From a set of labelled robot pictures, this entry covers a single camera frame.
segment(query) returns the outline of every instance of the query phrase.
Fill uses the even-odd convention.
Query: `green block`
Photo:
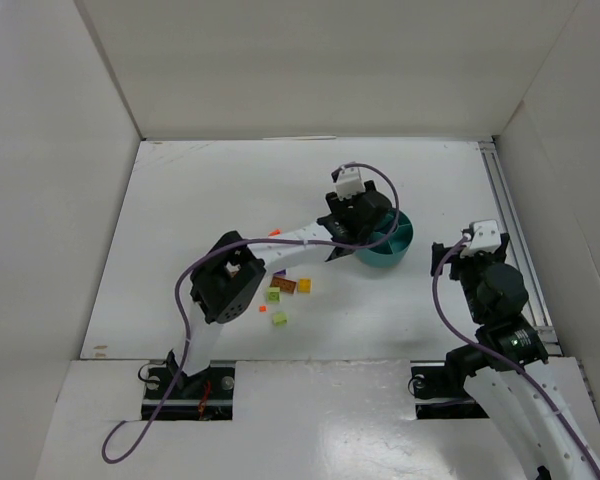
[[[280,287],[267,288],[267,302],[280,303]]]
[[[284,312],[276,312],[273,314],[273,324],[276,326],[286,324],[287,320],[287,314]]]

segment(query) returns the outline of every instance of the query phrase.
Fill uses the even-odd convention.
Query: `small orange cube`
[[[298,280],[298,293],[311,293],[310,278],[301,278]]]

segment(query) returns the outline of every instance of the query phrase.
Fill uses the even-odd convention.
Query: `wall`
[[[79,0],[143,135],[500,133],[577,0]]]
[[[498,141],[547,304],[600,416],[600,0],[581,0]]]
[[[0,1],[0,480],[35,475],[138,141],[73,2]]]

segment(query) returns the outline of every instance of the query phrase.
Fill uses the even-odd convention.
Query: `green bowl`
[[[394,218],[395,211],[388,213],[369,237],[369,243],[376,242],[389,233]],[[355,254],[363,263],[369,266],[376,268],[393,267],[400,263],[400,260],[405,256],[412,240],[413,225],[409,217],[401,211],[398,216],[398,229],[391,235],[389,240],[377,247],[356,250]]]

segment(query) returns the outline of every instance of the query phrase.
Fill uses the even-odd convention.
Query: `teal bowl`
[[[395,211],[388,213],[382,222],[378,224],[369,237],[369,243],[376,242],[389,233]],[[356,250],[356,256],[367,265],[375,268],[389,268],[400,263],[405,256],[409,245],[413,240],[413,225],[411,220],[403,212],[398,216],[398,229],[391,235],[389,240],[377,247]]]

